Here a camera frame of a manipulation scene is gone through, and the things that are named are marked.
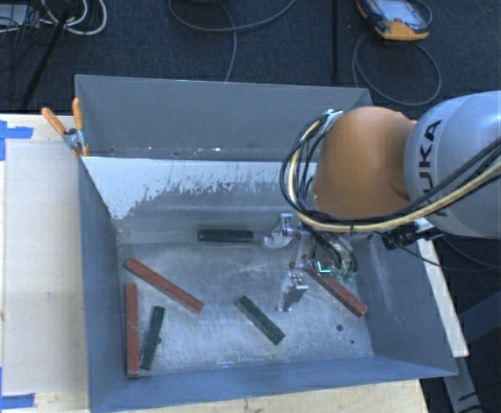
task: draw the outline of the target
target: wooden block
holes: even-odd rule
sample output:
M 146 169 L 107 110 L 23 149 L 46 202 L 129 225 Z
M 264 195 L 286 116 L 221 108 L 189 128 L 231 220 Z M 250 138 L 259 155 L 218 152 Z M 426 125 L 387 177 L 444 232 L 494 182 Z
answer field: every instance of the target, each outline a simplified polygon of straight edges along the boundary
M 162 275 L 157 274 L 145 264 L 134 258 L 127 259 L 125 268 L 191 311 L 200 312 L 204 306 L 204 304 L 193 295 L 185 292 L 183 289 L 176 286 L 171 281 L 166 280 Z
M 125 320 L 127 327 L 127 376 L 139 376 L 139 318 L 138 287 L 136 283 L 125 284 Z
M 354 315 L 361 317 L 366 314 L 368 307 L 346 287 L 337 283 L 330 275 L 321 275 L 312 269 L 305 269 L 305 271 Z

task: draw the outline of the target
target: white cable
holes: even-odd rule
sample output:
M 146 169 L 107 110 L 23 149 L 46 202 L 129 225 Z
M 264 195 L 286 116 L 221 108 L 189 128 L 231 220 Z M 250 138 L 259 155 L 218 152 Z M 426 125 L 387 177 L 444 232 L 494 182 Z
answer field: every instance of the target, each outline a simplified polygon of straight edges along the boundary
M 100 4 L 100 7 L 102 9 L 102 22 L 98 28 L 91 30 L 91 31 L 83 31 L 83 30 L 77 30 L 77 29 L 72 28 L 72 26 L 75 26 L 75 25 L 79 24 L 80 22 L 82 22 L 84 20 L 84 18 L 86 18 L 86 16 L 88 15 L 88 3 L 86 0 L 82 0 L 82 1 L 83 1 L 83 6 L 84 6 L 83 14 L 74 22 L 67 22 L 64 26 L 64 29 L 71 34 L 76 34 L 76 35 L 96 35 L 96 34 L 99 34 L 107 25 L 107 8 L 106 8 L 105 2 L 103 0 L 97 0 L 97 2 Z M 57 26 L 59 20 L 52 13 L 52 11 L 50 11 L 49 8 L 46 6 L 46 0 L 40 0 L 40 2 L 46 8 L 47 15 L 53 20 L 52 22 L 50 22 L 48 20 L 41 20 L 41 21 L 46 23 L 46 24 L 53 24 L 53 25 Z
M 44 9 L 46 10 L 47 15 L 52 19 L 51 22 L 49 20 L 40 19 L 40 22 L 57 26 L 57 24 L 59 23 L 59 19 L 48 8 L 46 0 L 40 0 L 40 3 L 42 3 L 42 6 L 44 6 Z M 86 0 L 82 0 L 82 4 L 84 6 L 84 10 L 83 10 L 82 15 L 77 20 L 75 20 L 73 22 L 67 22 L 66 23 L 67 26 L 75 26 L 78 23 L 82 22 L 84 20 L 84 18 L 86 18 L 86 16 L 88 15 L 88 2 Z

